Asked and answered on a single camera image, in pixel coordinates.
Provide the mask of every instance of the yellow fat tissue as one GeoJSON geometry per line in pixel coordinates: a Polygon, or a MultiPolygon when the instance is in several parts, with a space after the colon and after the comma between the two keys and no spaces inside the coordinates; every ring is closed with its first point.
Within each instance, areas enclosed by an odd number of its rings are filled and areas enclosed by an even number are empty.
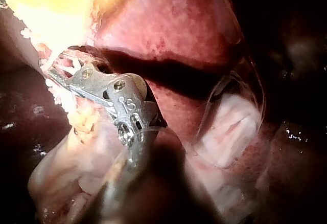
{"type": "Polygon", "coordinates": [[[84,44],[92,25],[124,0],[6,0],[40,43],[55,51],[84,44]]]}

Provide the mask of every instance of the metal screw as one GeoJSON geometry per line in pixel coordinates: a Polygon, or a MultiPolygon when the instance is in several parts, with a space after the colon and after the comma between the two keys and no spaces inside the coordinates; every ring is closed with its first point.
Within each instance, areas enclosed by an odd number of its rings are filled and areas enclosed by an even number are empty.
{"type": "Polygon", "coordinates": [[[88,69],[85,69],[83,72],[82,72],[82,77],[84,79],[87,79],[89,78],[90,76],[92,76],[93,74],[93,70],[91,68],[88,68],[88,69]]]}
{"type": "Polygon", "coordinates": [[[118,80],[113,85],[113,88],[115,90],[122,90],[124,87],[125,87],[125,82],[123,80],[118,80]]]}

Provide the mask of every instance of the metal instrument jaw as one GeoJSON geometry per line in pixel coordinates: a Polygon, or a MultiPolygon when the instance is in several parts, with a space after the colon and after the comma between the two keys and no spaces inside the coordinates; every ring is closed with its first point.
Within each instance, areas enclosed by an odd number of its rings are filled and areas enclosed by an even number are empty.
{"type": "Polygon", "coordinates": [[[136,74],[105,74],[87,63],[67,78],[53,66],[45,73],[60,86],[105,107],[118,129],[118,137],[129,148],[128,163],[136,166],[145,143],[150,138],[145,131],[150,126],[166,127],[155,99],[149,98],[150,88],[136,74]]]}
{"type": "Polygon", "coordinates": [[[159,132],[157,127],[166,127],[167,123],[150,87],[136,74],[105,74],[86,63],[70,78],[53,66],[45,75],[77,97],[102,105],[117,127],[119,140],[127,147],[127,154],[113,163],[114,173],[109,170],[104,185],[76,222],[105,223],[117,215],[128,197],[127,189],[148,163],[149,148],[159,132]]]}

